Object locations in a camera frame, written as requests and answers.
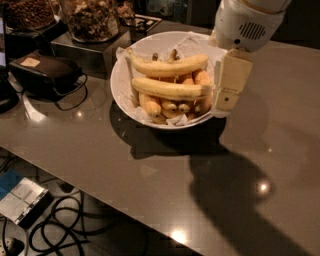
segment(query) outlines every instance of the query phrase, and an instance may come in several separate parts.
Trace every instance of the cable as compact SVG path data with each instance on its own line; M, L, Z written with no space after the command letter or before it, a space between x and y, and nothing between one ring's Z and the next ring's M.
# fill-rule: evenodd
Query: cable
M25 28L25 29L20 29L20 30L15 30L15 32L33 32L36 33L38 36L40 36L42 39L44 39L44 42L47 44L47 48L50 49L52 56L56 56L56 53L52 47L51 42L39 31L31 29L31 28Z
M9 252L9 250L8 250L8 248L7 248L7 245L6 245L6 236L5 236L5 233L6 233L7 222L8 222L8 219L7 219L6 217L4 217L4 223L3 223L3 227L2 227L2 237L1 237L1 239L2 239L2 245L3 245L3 248L4 248L7 256L14 256L14 255L12 255L12 254Z
M5 172L10 163L12 163L17 157L9 157L0 165L0 174Z
M24 232L26 234L26 240L25 240L25 247L24 247L24 256L28 256L28 252L29 252L29 243L28 243L28 238L29 238L29 234L28 231L24 229Z
M56 105L56 107L61 110L61 111L68 111L68 110L72 110L72 109L75 109L76 107L80 106L86 99L87 99L87 96L88 96L88 88L86 86L86 83L87 83L87 80L88 80L88 76L86 74L82 74L85 76L85 80L82 82L82 84L79 85L79 87L84 87L85 89L85 95L83 97L83 99L77 103L75 106L72 106L71 108L61 108L61 106L59 105L58 102L54 102L54 104Z
M58 207L64 200L67 199L71 199L74 202L76 202L77 204L77 209L74 208L69 208L69 207ZM106 217L105 215L102 214L91 214L91 213L85 213L83 211L83 200L78 200L77 198L73 197L73 196L64 196L60 199L58 199L54 205L51 208L51 212L50 214L46 217L46 219L37 224L31 231L30 235L29 235L29 245L30 248L36 252L39 252L41 254L40 255L48 255L50 253L56 253L57 255L62 255L61 250L66 248L66 247L70 247L70 246L76 246L79 252L79 256L84 256L84 252L83 252L83 248L82 248L82 244L84 243L89 243L89 241L86 239L86 236L93 236L93 235L97 235L97 234L101 234L103 232L105 232L106 230L111 229L112 227L114 227L116 225L116 223L118 223L119 221L123 221L123 219L121 218L120 220L116 220L114 222L112 222L111 224L107 225L106 227L103 227L101 229L98 230L94 230L94 231L86 231L84 229L84 225L81 225L82 230L76 230L74 227L77 225L77 223L79 221L81 221L82 217L91 217L91 218L95 218L95 217ZM58 220L56 214L60 211L72 211L72 212L76 212L77 216L75 218L75 220L71 223L71 225L67 226L65 224L63 224L61 221ZM61 230L63 230L65 233L62 236L62 238L55 244L52 244L49 239L46 237L46 234L44 232L44 229L47 225L51 225L51 226L55 226ZM33 238L34 235L36 234L37 231L41 232L41 237L43 238L43 240L45 241L45 243L48 245L47 249L39 249L36 248L33 244ZM80 240L77 238L76 235L81 235L84 237L84 240ZM63 244L65 242L65 240L67 239L67 237L71 237L71 239L73 240L72 243L68 243L68 244Z

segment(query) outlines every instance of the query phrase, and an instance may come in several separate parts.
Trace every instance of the countertop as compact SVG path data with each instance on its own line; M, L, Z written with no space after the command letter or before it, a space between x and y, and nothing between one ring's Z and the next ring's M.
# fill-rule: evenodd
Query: countertop
M168 24L153 33L209 33ZM319 70L319 50L269 42L232 114L179 133L131 120L89 77L74 110L23 97L0 146L202 255L320 255Z

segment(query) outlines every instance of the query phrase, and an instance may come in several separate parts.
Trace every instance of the banana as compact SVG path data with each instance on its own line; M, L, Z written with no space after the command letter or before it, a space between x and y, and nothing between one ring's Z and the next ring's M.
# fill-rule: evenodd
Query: banana
M183 85L153 80L146 77L132 79L132 86L139 92L169 100L193 101L202 99L212 91L211 84Z
M132 48L127 48L133 67L142 74L150 77L175 77L193 72L205 66L208 55L196 54L169 63L168 61L154 61L137 57Z
M198 113L195 113L195 112L189 112L187 114L187 118L188 118L188 121L192 120L192 119L195 119L197 117L199 117L200 115Z
M187 85L194 84L192 73L179 76L177 82L180 84L187 84ZM189 113L193 105L194 105L194 101L182 101L179 103L178 109L181 113Z
M166 109L162 109L161 110L161 113L166 117L166 118L175 118L177 116L180 116L182 115L179 111L175 111L175 112L172 112L170 110L166 110Z
M211 83L209 74L203 69L194 71L192 76L195 84ZM207 113L212 105L212 97L213 91L207 97L197 100L194 106L194 112L198 113L199 115Z
M140 106L147 112L148 116L158 118L161 114L161 105L158 97L139 92Z
M178 55L178 51L176 49L173 49L169 54L169 58L168 58L167 62L173 63L176 59L179 58L177 55Z
M175 83L174 77L161 77L160 81L167 82L167 83ZM178 109L176 101L160 98L161 106L166 110L176 111Z
M151 117L151 119L155 124L168 124L167 118L162 113L158 117Z
M158 53L153 53L152 54L152 60L153 61L157 61L158 60L158 58L159 58L159 55L158 55ZM159 77L150 77L150 76L147 76L148 78L151 78L151 79L155 79L155 80L159 80L160 78Z
M174 100L160 98L160 103L161 103L161 107L163 107L166 110L170 110L174 112L178 109L177 104Z

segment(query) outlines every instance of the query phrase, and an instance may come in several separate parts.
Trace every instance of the robotic arm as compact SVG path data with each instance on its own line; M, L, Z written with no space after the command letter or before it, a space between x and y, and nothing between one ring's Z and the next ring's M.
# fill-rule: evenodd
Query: robotic arm
M211 40L223 49L254 52L281 25L291 0L221 0Z
M215 108L230 111L250 76L251 52L263 47L283 21L291 0L221 0L209 43L228 50L221 60Z

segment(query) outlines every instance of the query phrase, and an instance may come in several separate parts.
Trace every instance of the plug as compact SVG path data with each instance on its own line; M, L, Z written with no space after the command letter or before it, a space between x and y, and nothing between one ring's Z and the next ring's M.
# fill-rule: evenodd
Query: plug
M56 183L64 193L70 193L74 189L72 185L65 181L58 180Z
M9 255L7 255L4 246L7 247L7 250L10 253ZM2 241L0 241L0 256L17 256L23 251L23 249L24 243L13 237L6 237L5 245L3 245Z

